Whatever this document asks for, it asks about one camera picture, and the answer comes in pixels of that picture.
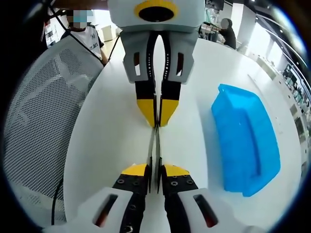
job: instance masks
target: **black circular hole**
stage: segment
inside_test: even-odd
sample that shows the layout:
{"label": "black circular hole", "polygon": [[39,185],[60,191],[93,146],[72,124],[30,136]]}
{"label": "black circular hole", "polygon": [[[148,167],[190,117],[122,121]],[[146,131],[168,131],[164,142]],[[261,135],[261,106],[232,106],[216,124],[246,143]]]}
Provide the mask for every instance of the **black circular hole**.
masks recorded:
{"label": "black circular hole", "polygon": [[133,227],[132,226],[126,226],[124,230],[125,230],[126,233],[132,233],[133,232]]}
{"label": "black circular hole", "polygon": [[162,6],[152,6],[142,9],[139,17],[148,22],[164,22],[174,17],[174,12]]}
{"label": "black circular hole", "polygon": [[136,210],[136,206],[135,205],[130,205],[130,210]]}

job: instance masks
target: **screw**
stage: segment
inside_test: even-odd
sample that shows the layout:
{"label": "screw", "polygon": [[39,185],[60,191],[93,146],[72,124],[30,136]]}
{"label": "screw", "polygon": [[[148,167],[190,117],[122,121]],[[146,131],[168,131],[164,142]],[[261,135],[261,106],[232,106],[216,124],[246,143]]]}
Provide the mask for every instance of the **screw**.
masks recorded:
{"label": "screw", "polygon": [[130,205],[130,210],[136,210],[136,206],[135,205]]}
{"label": "screw", "polygon": [[171,186],[177,186],[177,185],[178,185],[178,182],[176,181],[171,182]]}

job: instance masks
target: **black cable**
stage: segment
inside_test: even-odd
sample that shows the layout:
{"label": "black cable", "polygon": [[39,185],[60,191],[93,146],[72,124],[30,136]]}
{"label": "black cable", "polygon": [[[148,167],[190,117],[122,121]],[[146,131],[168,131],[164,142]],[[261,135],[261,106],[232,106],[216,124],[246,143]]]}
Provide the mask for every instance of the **black cable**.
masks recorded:
{"label": "black cable", "polygon": [[[59,24],[62,26],[62,28],[69,33],[69,35],[75,40],[77,41],[81,46],[83,46],[83,48],[85,48],[87,51],[89,51],[94,57],[96,57],[101,63],[101,59],[95,54],[93,53],[90,49],[88,49],[88,47],[86,47],[81,41],[79,41],[74,35],[71,34],[70,30],[68,30],[64,24],[60,21],[60,19],[58,18],[56,12],[54,11],[53,7],[49,4],[49,8],[51,9],[52,13],[53,13],[53,16],[56,17],[57,21],[59,22]],[[111,55],[112,55],[112,52],[113,50],[115,49],[115,46],[117,45],[117,42],[118,42],[118,39],[120,37],[120,34],[118,35],[117,37],[117,40],[115,42],[115,44],[113,45],[113,48],[112,48],[112,51],[109,55],[109,58],[108,58],[108,62],[110,61],[111,59]],[[58,186],[55,190],[55,193],[54,193],[54,197],[53,197],[53,202],[52,202],[52,214],[51,214],[51,224],[54,225],[55,224],[55,205],[56,205],[56,199],[57,199],[57,195],[58,195],[58,192],[59,192],[59,189],[61,187],[61,185],[63,184],[63,180],[64,180],[64,177],[62,177],[62,179],[59,181],[58,183]]]}
{"label": "black cable", "polygon": [[117,45],[117,42],[118,42],[119,37],[120,37],[120,34],[118,35],[118,38],[117,38],[115,44],[114,44],[113,47],[112,47],[112,51],[111,51],[111,53],[110,53],[110,55],[109,55],[108,62],[109,62],[110,59],[111,59],[112,52],[113,52],[113,50],[115,49],[115,46]]}
{"label": "black cable", "polygon": [[58,183],[58,186],[55,190],[55,193],[54,193],[54,197],[53,197],[53,203],[52,203],[52,214],[51,214],[51,224],[54,225],[55,223],[55,205],[56,205],[56,199],[57,199],[57,195],[58,195],[58,192],[59,192],[59,189],[60,187],[62,186],[63,184],[63,177],[61,178],[61,180],[59,181]]}

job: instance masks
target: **scissor blade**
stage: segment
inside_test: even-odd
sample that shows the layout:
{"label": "scissor blade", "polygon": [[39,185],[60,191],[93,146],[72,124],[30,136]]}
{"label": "scissor blade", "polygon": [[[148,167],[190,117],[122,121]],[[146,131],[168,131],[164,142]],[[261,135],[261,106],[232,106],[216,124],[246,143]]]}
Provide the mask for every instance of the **scissor blade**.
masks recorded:
{"label": "scissor blade", "polygon": [[151,192],[152,166],[153,166],[152,151],[153,151],[154,143],[155,143],[155,135],[156,135],[156,128],[152,128],[150,142],[149,142],[148,158],[147,158],[147,163],[149,164],[149,170],[150,170],[149,177],[148,177],[149,193]]}
{"label": "scissor blade", "polygon": [[161,167],[162,167],[162,155],[161,155],[161,141],[160,141],[160,127],[159,124],[155,128],[155,182],[157,186],[157,193],[160,189],[160,180],[161,180]]}

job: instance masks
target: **face mask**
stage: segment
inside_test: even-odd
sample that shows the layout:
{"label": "face mask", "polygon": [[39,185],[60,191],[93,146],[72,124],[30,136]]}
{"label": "face mask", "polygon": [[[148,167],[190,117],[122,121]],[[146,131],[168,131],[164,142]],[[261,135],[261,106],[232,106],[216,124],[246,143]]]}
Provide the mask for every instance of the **face mask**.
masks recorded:
{"label": "face mask", "polygon": [[73,25],[76,28],[86,28],[88,24],[93,21],[93,12],[87,11],[73,11]]}

